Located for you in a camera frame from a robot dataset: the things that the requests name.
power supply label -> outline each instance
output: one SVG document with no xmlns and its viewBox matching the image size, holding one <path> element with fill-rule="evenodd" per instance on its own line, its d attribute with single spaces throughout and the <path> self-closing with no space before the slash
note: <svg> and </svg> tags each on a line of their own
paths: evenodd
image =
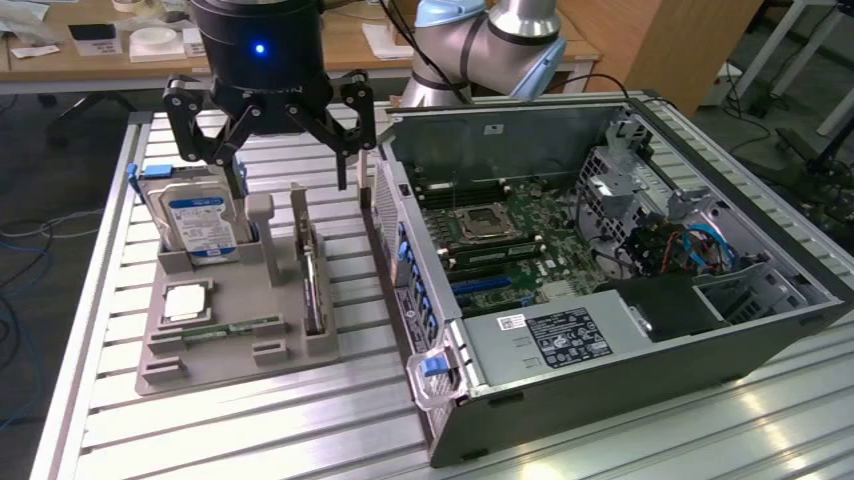
<svg viewBox="0 0 854 480">
<path fill-rule="evenodd" d="M 529 318 L 528 325 L 552 368 L 614 353 L 586 308 Z"/>
</svg>

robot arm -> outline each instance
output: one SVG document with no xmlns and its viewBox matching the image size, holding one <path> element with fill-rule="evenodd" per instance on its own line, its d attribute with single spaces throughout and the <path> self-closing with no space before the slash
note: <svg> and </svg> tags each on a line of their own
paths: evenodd
<svg viewBox="0 0 854 480">
<path fill-rule="evenodd" d="M 234 156 L 251 134 L 309 132 L 334 151 L 338 185 L 345 189 L 347 158 L 377 144 L 374 94 L 357 70 L 341 86 L 357 111 L 346 129 L 326 107 L 334 96 L 323 70 L 318 0 L 193 0 L 214 86 L 185 76 L 170 79 L 165 104 L 181 156 L 225 168 L 235 198 L 246 195 Z M 197 123 L 205 100 L 229 119 L 215 137 Z"/>
<path fill-rule="evenodd" d="M 476 82 L 522 101 L 537 98 L 561 64 L 566 40 L 554 0 L 422 0 L 415 41 L 467 97 Z M 402 106 L 459 104 L 451 87 L 419 55 Z"/>
</svg>

barcode sticker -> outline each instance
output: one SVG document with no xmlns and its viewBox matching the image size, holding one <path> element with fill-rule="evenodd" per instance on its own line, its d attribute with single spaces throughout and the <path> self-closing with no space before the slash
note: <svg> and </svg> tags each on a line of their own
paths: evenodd
<svg viewBox="0 0 854 480">
<path fill-rule="evenodd" d="M 525 327 L 525 315 L 520 313 L 517 315 L 510 315 L 509 317 L 498 317 L 498 326 L 502 330 L 513 330 L 514 328 Z"/>
</svg>

cpu socket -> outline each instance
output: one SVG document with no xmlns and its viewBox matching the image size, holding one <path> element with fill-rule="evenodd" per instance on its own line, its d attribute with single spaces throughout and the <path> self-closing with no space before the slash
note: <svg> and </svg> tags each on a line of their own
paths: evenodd
<svg viewBox="0 0 854 480">
<path fill-rule="evenodd" d="M 510 220 L 508 210 L 498 203 L 461 208 L 454 215 L 463 233 L 462 243 L 490 243 L 514 239 L 522 234 Z"/>
</svg>

motherboard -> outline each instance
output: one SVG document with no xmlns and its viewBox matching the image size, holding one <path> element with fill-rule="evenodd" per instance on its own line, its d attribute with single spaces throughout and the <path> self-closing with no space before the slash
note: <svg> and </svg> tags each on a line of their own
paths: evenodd
<svg viewBox="0 0 854 480">
<path fill-rule="evenodd" d="M 602 269 L 546 178 L 419 187 L 419 205 L 465 317 L 593 293 Z"/>
</svg>

